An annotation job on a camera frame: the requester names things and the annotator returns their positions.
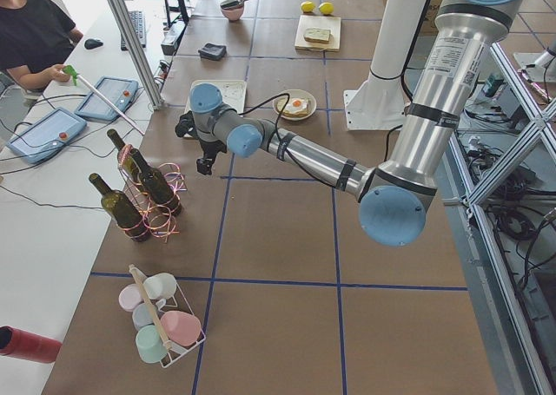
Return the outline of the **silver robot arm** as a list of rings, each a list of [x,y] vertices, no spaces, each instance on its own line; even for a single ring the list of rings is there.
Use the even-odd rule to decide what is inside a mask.
[[[375,168],[315,144],[268,120],[237,113],[213,84],[194,86],[190,110],[175,131],[199,141],[196,162],[210,174],[219,153],[250,157],[257,150],[298,166],[359,202],[359,221],[373,240],[392,247],[413,242],[426,224],[437,187],[434,172],[458,127],[488,49],[509,32],[522,0],[443,0],[439,33],[418,81],[390,158]]]

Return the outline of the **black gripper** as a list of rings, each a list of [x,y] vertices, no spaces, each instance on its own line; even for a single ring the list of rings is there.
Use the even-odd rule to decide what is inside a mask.
[[[228,152],[226,145],[221,141],[207,142],[201,139],[197,132],[193,113],[191,111],[188,111],[179,117],[179,121],[175,125],[175,134],[180,138],[188,135],[200,142],[203,157],[196,160],[196,170],[199,174],[212,175],[212,167],[216,156],[219,153],[226,154]]]

